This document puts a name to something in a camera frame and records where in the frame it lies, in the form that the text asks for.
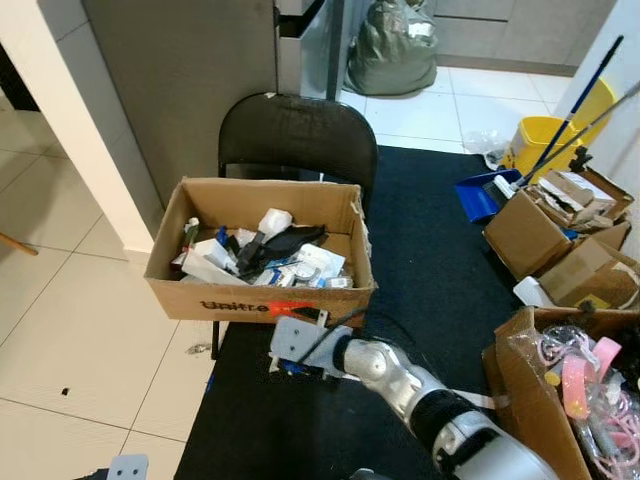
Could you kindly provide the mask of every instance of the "mop handle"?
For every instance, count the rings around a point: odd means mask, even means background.
[[[595,127],[598,123],[600,123],[605,117],[607,117],[611,112],[613,112],[616,108],[618,108],[620,105],[622,105],[624,102],[629,100],[638,92],[640,92],[640,81],[636,82],[636,84],[633,87],[627,90],[627,92],[622,96],[622,98],[620,98],[616,103],[614,103],[609,108],[607,108],[604,112],[598,115],[594,120],[591,121],[589,125],[587,125],[578,133],[576,133],[571,138],[571,140],[569,140],[562,147],[560,147],[558,150],[553,152],[553,154],[551,154],[548,158],[546,158],[538,167],[535,168],[535,170],[531,170],[527,175],[525,175],[523,177],[524,181],[522,183],[525,184],[529,182],[529,180],[531,180],[531,177],[533,177],[538,170],[540,170],[541,168],[544,168],[545,165],[547,165],[550,161],[552,161],[554,158],[556,158],[558,155],[564,152],[567,148],[569,148],[573,142],[575,142],[578,138],[582,137],[585,133],[587,133],[589,130]]]
[[[600,74],[602,73],[602,71],[607,67],[607,65],[611,61],[611,58],[613,58],[613,54],[616,53],[616,50],[618,49],[618,46],[622,42],[623,38],[624,38],[623,35],[619,35],[618,38],[616,38],[616,41],[613,42],[613,45],[611,46],[611,48],[609,49],[607,54],[604,56],[604,58],[600,62],[600,66],[598,67],[598,69],[595,71],[595,73],[591,77],[591,80],[589,80],[589,83],[587,84],[585,89],[582,91],[582,94],[580,95],[578,100],[576,100],[576,103],[573,106],[573,108],[571,109],[571,112],[569,112],[569,115],[567,115],[567,118],[564,119],[564,122],[562,122],[562,125],[560,125],[560,128],[558,129],[556,134],[551,139],[551,142],[549,142],[549,145],[547,145],[547,147],[544,149],[544,152],[542,152],[542,155],[540,155],[540,158],[538,159],[536,164],[533,166],[533,170],[532,171],[538,170],[538,168],[539,168],[538,166],[541,165],[542,162],[545,161],[545,159],[546,159],[547,155],[549,154],[549,152],[551,151],[551,149],[553,147],[555,147],[556,142],[558,141],[560,136],[563,134],[563,132],[566,130],[567,126],[569,125],[569,122],[571,122],[571,119],[573,118],[575,113],[578,111],[578,109],[582,105],[582,102],[584,102],[584,99],[587,98],[587,95],[589,95],[589,93],[591,93],[591,89],[593,88],[593,86],[598,81],[598,77],[600,77]],[[516,182],[516,184],[519,187],[521,187],[522,185],[524,185],[526,183],[525,178],[527,178],[527,177],[520,178],[520,180],[518,180]]]

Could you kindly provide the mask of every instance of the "robotic arm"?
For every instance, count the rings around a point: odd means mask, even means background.
[[[458,480],[557,480],[535,453],[498,428],[468,401],[399,348],[352,336],[348,327],[328,332],[282,317],[271,343],[272,356],[323,368],[336,377],[357,377],[382,396],[420,441],[437,468]],[[354,479],[382,479],[366,471]]]

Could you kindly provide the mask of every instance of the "black chair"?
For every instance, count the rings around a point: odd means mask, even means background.
[[[252,95],[236,103],[222,122],[218,176],[227,166],[271,167],[321,172],[362,187],[368,211],[378,163],[378,146],[367,121],[337,102],[285,95]],[[218,357],[220,326],[213,324],[211,358]]]

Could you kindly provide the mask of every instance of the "blue mop handle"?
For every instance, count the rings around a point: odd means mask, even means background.
[[[549,142],[549,145],[547,145],[547,148],[545,148],[544,152],[542,152],[542,155],[540,155],[540,158],[538,159],[536,164],[531,169],[531,172],[529,172],[528,175],[525,175],[524,177],[521,178],[522,182],[519,182],[519,181],[516,182],[519,187],[521,187],[522,185],[526,185],[529,182],[529,180],[531,180],[531,177],[533,177],[533,174],[536,172],[537,168],[544,163],[545,159],[549,155],[549,152],[551,151],[551,149],[553,147],[555,147],[556,142],[558,141],[558,139],[560,138],[562,133],[567,129],[567,126],[569,125],[569,123],[571,122],[571,119],[573,118],[573,116],[576,114],[576,112],[578,111],[578,109],[582,105],[582,102],[584,102],[584,99],[587,98],[587,95],[589,95],[589,93],[591,93],[591,89],[593,88],[593,86],[598,81],[598,78],[600,77],[600,74],[602,73],[602,71],[605,68],[607,68],[607,65],[611,61],[611,58],[613,57],[613,54],[616,53],[616,50],[620,46],[620,43],[622,42],[623,39],[624,39],[624,36],[623,35],[619,35],[618,38],[616,38],[616,41],[613,42],[613,45],[611,46],[611,48],[609,49],[609,51],[607,52],[605,57],[602,59],[602,62],[600,62],[600,66],[598,67],[596,72],[591,77],[591,80],[589,80],[589,83],[587,84],[585,89],[582,91],[582,94],[580,95],[580,97],[576,101],[575,105],[571,109],[571,112],[569,113],[569,115],[567,115],[567,118],[564,119],[564,122],[562,122],[562,125],[560,125],[560,128],[558,129],[556,134],[551,139],[551,142]]]

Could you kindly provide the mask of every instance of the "pink plastic item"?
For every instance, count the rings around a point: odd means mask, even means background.
[[[589,416],[586,382],[593,382],[596,372],[593,365],[575,355],[564,357],[562,365],[562,397],[568,417],[586,420]]]
[[[592,353],[600,360],[600,369],[598,370],[598,381],[601,382],[604,375],[609,370],[611,362],[622,349],[620,344],[614,342],[610,338],[602,337],[596,346],[593,347]]]

